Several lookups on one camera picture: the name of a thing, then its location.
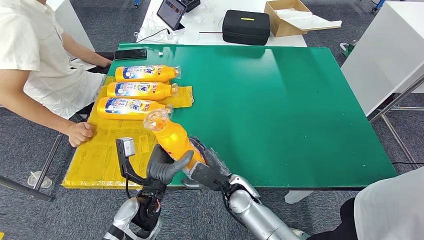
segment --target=tablet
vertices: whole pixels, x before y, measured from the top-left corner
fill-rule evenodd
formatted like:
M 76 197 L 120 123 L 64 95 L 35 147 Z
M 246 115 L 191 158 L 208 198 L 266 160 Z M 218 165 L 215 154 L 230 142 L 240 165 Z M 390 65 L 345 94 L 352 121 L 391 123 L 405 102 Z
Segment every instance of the tablet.
M 187 6 L 179 0 L 163 0 L 157 11 L 157 15 L 161 18 L 173 31 L 177 30 L 181 18 L 186 13 Z

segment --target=wrist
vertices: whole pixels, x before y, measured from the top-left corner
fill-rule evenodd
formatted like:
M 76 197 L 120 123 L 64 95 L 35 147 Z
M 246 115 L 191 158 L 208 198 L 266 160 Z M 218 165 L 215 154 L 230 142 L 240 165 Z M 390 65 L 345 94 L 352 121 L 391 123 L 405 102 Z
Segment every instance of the wrist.
M 109 60 L 109 59 L 107 59 L 105 57 L 102 57 L 101 66 L 100 67 L 106 68 L 106 67 L 108 67 L 111 64 L 112 64 L 112 61 L 111 60 Z
M 76 124 L 73 121 L 69 121 L 67 119 L 64 119 L 64 121 L 61 123 L 61 126 L 57 129 L 59 132 L 69 136 L 69 128 L 70 126 Z

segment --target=black cord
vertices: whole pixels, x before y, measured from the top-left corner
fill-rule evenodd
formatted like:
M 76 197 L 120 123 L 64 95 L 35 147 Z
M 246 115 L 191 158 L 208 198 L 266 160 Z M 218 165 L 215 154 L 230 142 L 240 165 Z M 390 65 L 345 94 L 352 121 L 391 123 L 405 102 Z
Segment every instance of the black cord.
M 406 164 L 406 165 L 424 165 L 424 162 L 403 162 L 403 161 L 395 161 L 391 164 Z
M 131 195 L 130 195 L 130 192 L 128 191 L 128 175 L 126 175 L 125 177 L 125 192 L 126 192 L 126 195 L 128 196 L 128 199 L 130 199 Z
M 155 36 L 156 34 L 158 34 L 158 33 L 162 32 L 162 31 L 165 31 L 165 30 L 168 32 L 168 34 L 171 34 L 171 33 L 170 33 L 170 31 L 169 31 L 167 28 L 164 28 L 164 29 L 162 29 L 162 30 L 160 30 L 160 31 L 158 31 L 158 32 L 156 32 L 156 33 L 154 33 L 154 34 L 150 35 L 150 36 L 147 36 L 147 37 L 145 37 L 145 38 L 141 39 L 140 41 L 135 42 L 135 43 L 136 43 L 136 44 L 138 44 L 139 42 L 141 42 L 141 41 L 143 41 L 143 40 L 145 40 L 145 39 L 148 39 L 148 38 L 150 38 L 150 37 L 153 37 L 153 36 Z
M 226 198 L 225 198 L 225 192 L 224 192 L 224 189 L 223 189 L 223 186 L 221 185 L 221 183 L 219 182 L 219 181 L 215 181 L 215 183 L 216 184 L 218 184 L 219 185 L 219 188 L 221 189 L 221 194 L 222 194 L 222 200 L 223 200 L 223 202 L 224 202 L 224 206 L 225 206 L 225 209 L 227 210 L 227 212 L 239 223 L 239 224 L 241 224 L 243 227 L 245 227 L 246 229 L 247 229 L 247 227 L 246 227 L 246 225 L 236 216 L 236 215 L 234 215 L 234 213 L 230 210 L 230 207 L 228 206 L 228 202 L 226 201 Z

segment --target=white table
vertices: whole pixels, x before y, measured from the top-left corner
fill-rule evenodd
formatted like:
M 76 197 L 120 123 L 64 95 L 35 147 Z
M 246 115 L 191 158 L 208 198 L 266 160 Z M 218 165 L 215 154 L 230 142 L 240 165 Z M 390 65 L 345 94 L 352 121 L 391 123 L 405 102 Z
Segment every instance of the white table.
M 423 13 L 424 2 L 385 2 L 341 67 L 366 116 L 424 73 Z
M 94 47 L 69 0 L 47 0 L 55 12 L 57 23 L 77 43 L 94 51 Z
M 181 44 L 181 45 L 236 45 L 223 41 L 222 24 L 227 10 L 240 10 L 263 13 L 266 0 L 201 0 L 201 4 L 186 13 L 181 20 L 184 29 L 173 31 L 173 40 L 165 33 L 144 40 L 144 43 Z M 151 0 L 137 41 L 169 26 L 156 13 L 162 0 Z M 266 46 L 306 47 L 302 35 L 274 37 L 271 33 Z

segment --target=yellow plastic mat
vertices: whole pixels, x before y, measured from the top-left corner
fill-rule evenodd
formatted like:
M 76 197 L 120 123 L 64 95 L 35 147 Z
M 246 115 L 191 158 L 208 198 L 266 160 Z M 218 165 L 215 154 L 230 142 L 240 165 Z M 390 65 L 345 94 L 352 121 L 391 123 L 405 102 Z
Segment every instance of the yellow plastic mat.
M 130 137 L 134 140 L 135 156 L 129 158 L 134 171 L 146 177 L 146 167 L 156 138 L 143 128 L 142 120 L 110 120 L 99 117 L 97 104 L 106 97 L 107 87 L 100 88 L 88 123 L 95 127 L 94 136 L 80 145 L 62 182 L 68 189 L 123 189 L 125 179 L 121 176 L 115 139 Z M 191 107 L 192 87 L 178 87 L 178 95 L 167 97 L 161 104 L 172 104 L 175 108 Z M 130 189 L 140 188 L 129 183 Z

